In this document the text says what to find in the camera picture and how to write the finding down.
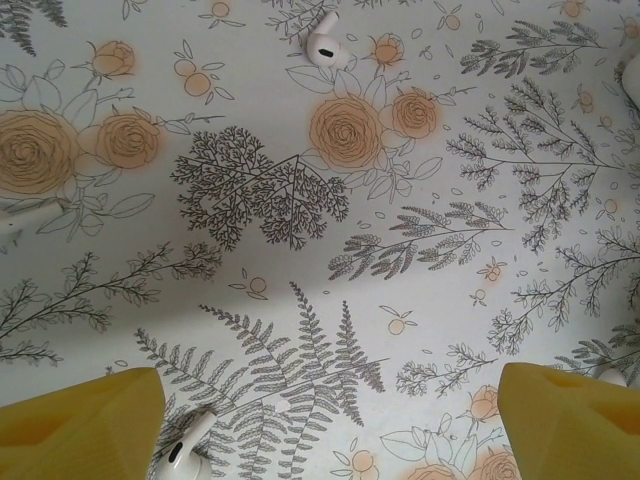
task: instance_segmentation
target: leaf drawing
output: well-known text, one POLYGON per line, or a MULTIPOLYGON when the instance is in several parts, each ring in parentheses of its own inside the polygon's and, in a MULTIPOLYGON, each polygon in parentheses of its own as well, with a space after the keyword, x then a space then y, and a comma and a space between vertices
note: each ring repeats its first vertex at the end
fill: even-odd
POLYGON ((0 294, 0 363, 25 360, 37 365, 48 360, 52 365, 62 360, 49 348, 49 342, 34 345, 30 340, 16 346, 8 345, 15 336, 32 329, 44 330, 56 324, 84 320, 98 333, 110 325, 113 315, 111 306, 99 307, 93 296, 103 293, 108 300, 122 297, 138 307, 158 301, 160 290, 151 288, 148 277, 162 280, 163 273, 171 273, 177 279, 201 278, 210 280, 220 266, 220 253, 203 243, 187 245, 183 257, 171 261, 173 249, 169 244, 158 245, 155 251, 139 253, 129 260, 129 273, 114 273, 109 279, 97 280, 95 263, 98 257, 87 253, 84 257, 64 268, 64 287, 52 294, 42 292, 32 280, 22 280, 10 291, 0 294))
POLYGON ((591 375, 595 369, 615 368, 631 385, 640 374, 640 319, 636 318, 632 324, 617 325, 612 333, 606 344, 597 339, 579 341, 580 346, 571 351, 572 357, 556 356, 560 363, 550 366, 580 375, 591 375))
MULTIPOLYGON (((199 409, 212 410, 220 418, 199 445, 199 453, 214 468, 235 464, 239 478, 257 480, 275 478, 273 469, 279 471, 277 478, 300 479, 308 452, 336 415, 343 413, 364 425, 357 387, 366 384, 384 392, 380 375, 384 359, 370 361, 364 354, 346 302, 334 344, 304 292, 295 283, 291 288, 300 310, 297 342, 278 336, 273 322, 201 306, 235 334, 244 366, 232 367, 240 359, 220 359, 213 350, 183 351, 180 345, 160 344, 143 329, 136 332, 140 350, 187 395, 187 404, 181 407, 175 407, 174 396, 168 403, 154 463, 199 409), (275 398, 291 407, 276 411, 275 398), (189 406, 196 410, 187 413, 189 406)), ((214 476, 225 473, 216 470, 214 476)))
POLYGON ((511 92, 504 98, 507 112, 503 116, 487 106, 477 119, 465 117, 469 127, 492 139, 495 153, 469 133, 448 140, 447 151, 469 160, 460 176, 475 181, 478 191, 494 184, 502 165, 512 166, 522 186, 520 209, 526 213, 524 220, 533 225, 522 241, 539 253, 550 237, 561 235, 573 210, 580 215, 587 210, 599 170, 620 167, 601 159, 596 143, 580 124, 571 120, 567 125, 556 93, 544 92, 528 77, 522 84, 513 84, 511 92), (538 137, 535 145, 530 138, 534 135, 538 137), (547 152, 557 160, 550 160, 547 152))
MULTIPOLYGON (((569 322, 571 304, 579 298, 585 314, 600 316, 600 294, 614 280, 622 275, 630 265, 640 260, 640 237, 622 235, 619 226, 610 230, 598 230, 596 240, 601 245, 598 255, 590 258, 580 251, 580 245, 557 247, 556 257, 564 260, 565 267, 572 276, 567 280, 555 280, 550 287, 546 280, 534 281, 525 289, 512 292, 515 303, 525 308, 524 313, 514 317, 504 309, 492 320, 493 329, 488 339, 498 353, 516 355, 526 335, 533 330, 534 315, 542 318, 546 311, 551 313, 549 327, 558 332, 569 322), (584 285, 584 291, 578 284, 584 285)), ((624 288, 629 309, 635 309, 640 299, 640 275, 629 272, 624 288)))
POLYGON ((62 0, 0 0, 0 38, 9 37, 31 56, 36 51, 29 27, 34 10, 39 10, 57 27, 66 27, 62 0))
POLYGON ((430 382, 437 380, 438 387, 435 392, 438 398, 449 392, 460 390, 462 385, 469 382, 469 373, 478 373, 487 365, 497 359, 487 360, 484 352, 475 353, 471 347, 464 343, 449 345, 448 357, 456 360, 455 365, 445 364, 442 371, 434 363, 423 365, 416 362, 407 362, 396 377, 396 388, 399 392, 406 393, 410 397, 423 396, 429 392, 430 382))
POLYGON ((180 156, 171 175, 188 185, 179 202, 189 229, 208 229, 226 250, 233 250, 254 219, 269 243, 302 249, 309 238, 322 238, 323 213, 336 221, 349 211, 344 184, 325 180, 300 155, 273 162, 249 132, 228 127, 220 133, 196 132, 191 156, 180 156))
POLYGON ((579 22, 554 20, 550 29, 523 20, 515 23, 511 27, 514 33, 507 40, 515 40, 517 47, 505 49, 495 40, 476 40, 471 53, 460 60, 462 73, 477 71, 480 76, 493 68, 495 74, 510 78, 520 75, 527 66, 538 69, 541 75, 560 70, 569 73, 580 64, 581 50, 604 49, 598 44, 598 33, 579 22))
POLYGON ((406 272, 416 255, 418 262, 430 264, 430 271, 453 263, 462 266, 481 251, 476 237, 509 230, 501 223, 504 209, 482 202, 453 202, 450 207, 444 215, 421 207, 402 207, 408 213, 398 215, 401 223, 390 230, 401 231, 406 240, 386 243, 372 234, 352 235, 345 242, 344 254, 329 262, 333 272, 329 279, 350 274, 349 280, 355 280, 369 269, 372 276, 384 275, 389 280, 406 272), (425 241, 430 243, 419 250, 418 244, 425 241))

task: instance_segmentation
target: white earbud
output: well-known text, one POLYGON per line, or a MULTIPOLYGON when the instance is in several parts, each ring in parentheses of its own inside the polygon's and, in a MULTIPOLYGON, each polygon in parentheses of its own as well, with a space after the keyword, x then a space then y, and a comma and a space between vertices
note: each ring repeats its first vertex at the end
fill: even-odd
POLYGON ((340 42, 328 35, 339 18, 336 12, 329 12, 309 35, 307 56, 314 65, 337 69, 348 65, 351 55, 340 42))

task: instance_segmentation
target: fern illustration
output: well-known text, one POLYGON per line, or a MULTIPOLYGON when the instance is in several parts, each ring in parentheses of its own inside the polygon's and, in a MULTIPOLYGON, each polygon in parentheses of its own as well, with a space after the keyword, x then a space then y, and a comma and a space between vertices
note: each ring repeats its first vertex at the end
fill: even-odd
MULTIPOLYGON (((600 252, 589 258, 580 251, 580 245, 556 248, 556 257, 564 260, 565 266, 572 271, 567 280, 556 280, 550 287, 546 280, 533 282, 525 289, 512 292, 516 303, 525 311, 520 316, 504 309, 493 321, 488 339, 499 353, 516 355, 520 344, 533 330, 533 317, 542 317, 546 311, 552 315, 549 327, 558 332, 569 322, 571 304, 578 296, 578 284, 583 283, 585 294, 579 299, 587 315, 600 316, 600 294, 614 280, 618 279, 626 268, 640 261, 640 237, 629 234, 624 238, 620 227, 596 232, 600 252)), ((631 271, 624 288, 627 305, 633 310, 640 301, 640 274, 631 271)))
POLYGON ((39 10, 57 27, 66 27, 62 0, 0 0, 0 38, 9 36, 25 52, 35 57, 29 27, 31 15, 39 10))
POLYGON ((333 272, 329 279, 350 274, 349 280, 355 280, 370 269, 371 275, 384 275, 389 280, 406 272, 416 255, 418 262, 430 264, 431 271, 453 263, 466 265, 481 251, 478 236, 509 230, 501 223, 504 209, 483 202, 474 205, 453 202, 450 206, 451 210, 444 215, 421 207, 402 207, 415 215, 398 215, 402 223, 390 230, 402 231, 408 240, 386 244, 376 235, 353 235, 345 242, 346 255, 338 255, 329 262, 329 270, 333 272), (418 243, 427 240, 432 240, 432 245, 418 250, 418 243))
POLYGON ((231 251, 244 228, 260 219, 268 242, 300 250, 307 236, 324 235, 323 212, 338 222, 347 217, 340 178, 325 180, 299 155, 274 163, 260 152, 263 147, 238 127, 194 134, 193 158, 180 156, 171 175, 180 185, 189 185, 187 195, 178 199, 186 206, 182 215, 189 218, 189 229, 208 229, 231 251))
POLYGON ((580 215, 586 212, 600 169, 620 167, 600 158, 596 143, 577 122, 565 124, 565 111, 556 93, 544 92, 528 77, 521 85, 513 84, 511 92, 512 96, 504 98, 504 116, 487 106, 478 119, 465 117, 468 126, 492 138, 492 147, 502 155, 489 152, 480 139, 468 133, 448 140, 447 151, 471 162, 462 165, 460 176, 475 181, 478 191, 494 184, 501 166, 512 166, 522 186, 520 209, 526 213, 524 220, 533 225, 522 242, 539 253, 550 237, 561 235, 573 210, 580 215), (539 137, 535 147, 530 135, 539 137), (542 159, 536 158, 536 150, 545 152, 542 159), (546 152, 556 160, 549 160, 546 152))
POLYGON ((135 333, 140 350, 165 377, 171 377, 181 396, 186 395, 180 407, 176 407, 175 396, 170 398, 154 464, 202 409, 219 417, 198 445, 198 451, 214 466, 216 477, 225 476, 224 468, 235 464, 240 478, 274 478, 269 475, 275 475, 277 469, 278 478, 300 479, 307 452, 333 417, 342 413, 364 425, 357 387, 365 383, 383 392, 380 363, 386 359, 369 361, 364 354, 346 302, 334 346, 304 292, 295 283, 291 288, 301 318, 297 346, 289 337, 276 336, 273 322, 201 306, 235 333, 246 359, 239 368, 230 368, 235 359, 219 359, 210 365, 213 350, 196 356, 195 347, 182 351, 180 345, 159 344, 143 329, 135 333), (277 411, 276 398, 288 402, 290 408, 277 411))
POLYGON ((560 363, 549 365, 580 375, 590 375, 594 369, 608 367, 622 372, 631 385, 640 375, 640 319, 612 328, 614 336, 604 343, 598 339, 581 340, 571 351, 573 358, 558 355, 560 363))
POLYGON ((169 244, 158 245, 155 251, 140 252, 136 259, 129 260, 129 273, 114 273, 109 279, 96 281, 95 263, 99 258, 87 253, 80 261, 64 268, 63 287, 60 291, 43 293, 31 279, 22 280, 10 291, 0 294, 0 363, 24 360, 38 365, 47 360, 56 366, 62 360, 49 348, 49 342, 34 345, 30 340, 15 347, 7 343, 14 336, 29 330, 47 328, 84 320, 98 333, 111 325, 111 306, 98 307, 94 295, 102 293, 108 300, 122 297, 126 302, 140 307, 158 301, 160 290, 150 288, 148 278, 163 279, 171 273, 176 280, 201 278, 210 280, 220 266, 220 254, 216 248, 205 244, 187 245, 183 258, 171 261, 173 249, 169 244))
POLYGON ((515 23, 511 27, 514 33, 507 40, 515 40, 518 47, 503 49, 495 40, 476 40, 471 53, 460 60, 462 73, 477 71, 480 76, 493 68, 494 73, 510 78, 520 75, 527 66, 538 69, 541 75, 560 70, 569 73, 580 64, 580 50, 604 48, 598 44, 598 32, 579 22, 554 20, 551 29, 522 20, 515 23), (541 55, 531 56, 541 51, 541 55))

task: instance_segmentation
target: small orange fruit drawing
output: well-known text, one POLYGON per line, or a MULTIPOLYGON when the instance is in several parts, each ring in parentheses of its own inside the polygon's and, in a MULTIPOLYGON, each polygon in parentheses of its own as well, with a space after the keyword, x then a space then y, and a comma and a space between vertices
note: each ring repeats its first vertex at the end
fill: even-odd
POLYGON ((578 99, 573 102, 571 108, 576 108, 578 105, 580 105, 582 113, 593 112, 593 96, 582 89, 582 84, 578 85, 578 99))
POLYGON ((447 9, 444 8, 440 3, 438 2, 433 2, 433 3, 435 3, 436 7, 438 7, 438 10, 440 10, 443 13, 442 17, 440 18, 440 21, 438 22, 437 29, 440 30, 442 27, 446 26, 449 30, 453 30, 453 31, 458 30, 460 28, 460 19, 457 17, 456 14, 462 8, 462 4, 458 5, 453 10, 448 12, 447 9))
POLYGON ((484 275, 486 280, 490 282, 495 282, 498 280, 500 275, 502 274, 502 267, 506 267, 507 264, 504 262, 496 262, 495 257, 491 257, 491 263, 487 263, 487 268, 483 268, 482 270, 478 270, 478 274, 484 275))
POLYGON ((549 5, 551 8, 560 8, 559 13, 566 14, 568 17, 576 18, 582 13, 582 10, 590 11, 589 7, 584 4, 584 0, 563 0, 562 2, 556 2, 549 5))
POLYGON ((380 309, 395 317, 391 322, 389 322, 388 329, 391 335, 400 335, 404 332, 405 328, 418 326, 416 322, 405 320, 409 315, 411 315, 411 313, 413 313, 411 310, 400 315, 395 309, 386 305, 380 305, 380 309))
MULTIPOLYGON (((358 439, 351 442, 349 453, 353 453, 358 446, 358 439)), ((349 477, 352 480, 378 480, 380 471, 374 465, 375 459, 369 450, 359 450, 349 458, 347 455, 334 451, 338 461, 347 468, 332 470, 331 474, 337 477, 349 477)))
POLYGON ((634 40, 640 36, 640 29, 638 28, 638 21, 633 17, 620 16, 622 24, 619 27, 615 27, 615 30, 622 31, 622 38, 620 39, 620 46, 624 45, 627 38, 634 40))

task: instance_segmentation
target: wireless earbud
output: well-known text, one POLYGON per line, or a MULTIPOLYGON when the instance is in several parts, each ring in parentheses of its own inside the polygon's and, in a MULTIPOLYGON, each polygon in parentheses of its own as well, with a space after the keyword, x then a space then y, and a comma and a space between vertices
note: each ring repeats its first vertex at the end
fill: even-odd
POLYGON ((329 12, 309 35, 307 56, 314 65, 342 69, 349 63, 351 56, 347 49, 328 35, 339 18, 336 12, 329 12))

